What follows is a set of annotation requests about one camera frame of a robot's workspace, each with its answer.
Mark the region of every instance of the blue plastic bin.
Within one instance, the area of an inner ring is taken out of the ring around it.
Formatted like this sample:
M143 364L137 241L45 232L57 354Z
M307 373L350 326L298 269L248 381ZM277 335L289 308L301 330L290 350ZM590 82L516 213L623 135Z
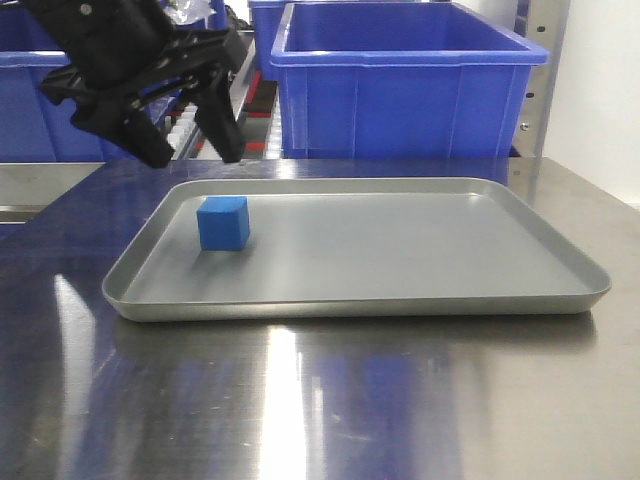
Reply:
M0 10L0 162L103 161L131 154L73 127L75 103L51 104L38 84L66 55L24 9ZM156 121L170 97L147 113Z
M211 7L216 11L216 13L209 18L208 28L213 30L222 30L227 28L227 10L224 6L224 0L211 0Z
M506 158L546 58L457 4L288 4L271 58L284 154Z
M271 48L286 4L286 0L249 0L255 29L256 66L266 80L276 79L276 73L270 60Z

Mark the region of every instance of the stainless steel table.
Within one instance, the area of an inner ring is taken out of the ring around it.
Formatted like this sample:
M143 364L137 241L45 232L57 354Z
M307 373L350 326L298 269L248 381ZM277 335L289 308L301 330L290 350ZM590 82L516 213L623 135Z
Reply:
M0 243L0 477L640 478L640 214L551 160L511 187L606 268L577 316L138 325L100 282L195 178L420 162L114 161Z

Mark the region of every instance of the metal tray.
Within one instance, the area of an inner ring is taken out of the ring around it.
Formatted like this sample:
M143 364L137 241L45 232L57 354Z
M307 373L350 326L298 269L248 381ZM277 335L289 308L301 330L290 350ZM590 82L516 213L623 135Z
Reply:
M240 252L200 250L207 195L247 195ZM202 180L173 188L103 282L136 321L578 313L607 273L500 184Z

